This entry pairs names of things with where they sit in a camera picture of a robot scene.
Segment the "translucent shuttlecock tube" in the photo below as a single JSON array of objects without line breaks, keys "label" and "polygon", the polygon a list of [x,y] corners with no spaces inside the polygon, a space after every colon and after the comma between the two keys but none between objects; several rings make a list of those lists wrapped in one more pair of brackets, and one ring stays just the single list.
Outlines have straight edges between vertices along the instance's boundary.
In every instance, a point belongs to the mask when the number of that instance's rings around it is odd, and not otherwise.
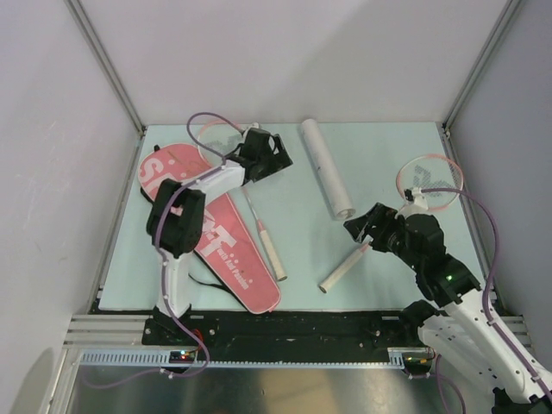
[{"label": "translucent shuttlecock tube", "polygon": [[355,208],[318,122],[312,118],[302,121],[301,132],[332,216],[339,221],[348,220]]}]

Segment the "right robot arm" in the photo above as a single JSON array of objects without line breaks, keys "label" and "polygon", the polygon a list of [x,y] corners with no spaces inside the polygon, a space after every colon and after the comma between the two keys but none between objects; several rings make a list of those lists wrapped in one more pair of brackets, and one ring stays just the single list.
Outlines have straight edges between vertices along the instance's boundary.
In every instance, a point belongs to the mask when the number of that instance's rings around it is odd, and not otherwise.
[{"label": "right robot arm", "polygon": [[343,224],[355,242],[392,253],[415,273],[423,299],[401,311],[404,343],[433,348],[467,379],[494,395],[494,413],[549,413],[551,373],[490,306],[479,281],[444,244],[438,220],[404,217],[376,204]]}]

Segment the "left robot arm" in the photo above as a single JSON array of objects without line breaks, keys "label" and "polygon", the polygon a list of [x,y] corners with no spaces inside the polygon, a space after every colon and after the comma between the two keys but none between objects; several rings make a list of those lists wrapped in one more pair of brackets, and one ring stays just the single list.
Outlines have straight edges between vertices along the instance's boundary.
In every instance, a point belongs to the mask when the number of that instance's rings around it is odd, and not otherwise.
[{"label": "left robot arm", "polygon": [[229,191],[256,183],[292,165],[278,134],[253,124],[235,127],[241,139],[226,145],[207,143],[195,135],[198,148],[219,161],[204,172],[184,179],[166,176],[156,194],[146,231],[160,257],[161,282],[158,309],[168,315],[161,334],[173,344],[185,342],[191,335],[191,323],[182,317],[191,307],[189,263],[203,235],[206,206]]}]

